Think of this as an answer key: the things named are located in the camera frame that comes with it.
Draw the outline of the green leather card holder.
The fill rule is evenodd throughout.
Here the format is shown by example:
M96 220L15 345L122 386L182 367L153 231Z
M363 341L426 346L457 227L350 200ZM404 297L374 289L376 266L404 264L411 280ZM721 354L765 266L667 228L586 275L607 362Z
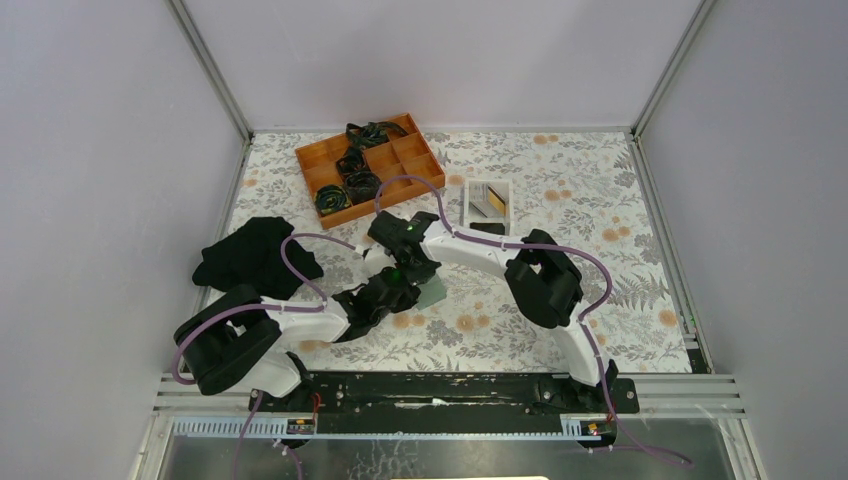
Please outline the green leather card holder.
M425 310L443 301L447 297L446 287L438 275L419 285L420 295L415 305L419 311Z

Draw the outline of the white plastic card box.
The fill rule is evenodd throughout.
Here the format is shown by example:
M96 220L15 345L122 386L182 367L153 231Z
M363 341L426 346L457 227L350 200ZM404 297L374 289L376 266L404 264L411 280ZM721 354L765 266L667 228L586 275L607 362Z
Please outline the white plastic card box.
M513 184L496 178L466 178L461 194L462 225L499 235L513 231Z

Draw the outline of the black cloth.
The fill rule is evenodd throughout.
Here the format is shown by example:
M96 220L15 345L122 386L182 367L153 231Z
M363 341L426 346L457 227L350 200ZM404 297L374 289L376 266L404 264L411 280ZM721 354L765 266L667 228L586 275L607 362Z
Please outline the black cloth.
M282 217L253 217L201 251L202 261L191 280L221 292L249 285L261 296L288 300L303 284L280 253L283 241L293 233L293 225Z

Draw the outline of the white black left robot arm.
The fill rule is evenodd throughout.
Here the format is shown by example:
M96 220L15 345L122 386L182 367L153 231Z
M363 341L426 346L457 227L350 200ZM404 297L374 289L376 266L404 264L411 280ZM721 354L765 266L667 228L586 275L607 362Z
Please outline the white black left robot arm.
M309 401L307 372L293 354L277 352L278 346L359 339L388 315L415 306L420 295L420 288L393 267L322 302L268 299L239 285L175 331L171 375L206 396L244 386L296 411Z

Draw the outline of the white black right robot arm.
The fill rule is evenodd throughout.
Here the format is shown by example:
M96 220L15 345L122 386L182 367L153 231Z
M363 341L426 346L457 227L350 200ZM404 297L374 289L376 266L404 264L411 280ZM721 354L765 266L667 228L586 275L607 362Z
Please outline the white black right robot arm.
M577 405L597 412L612 400L611 382L618 374L617 366L584 325L587 314L613 290L610 272L597 258L558 245L539 229L525 237L499 236L452 227L444 218L427 212L405 220L382 211L372 221L368 235L411 280L430 280L442 264L465 266L505 280L520 313L553 332L568 373L576 381L573 396ZM571 255L594 264L606 282L601 298L576 319L572 316L583 298L582 274Z

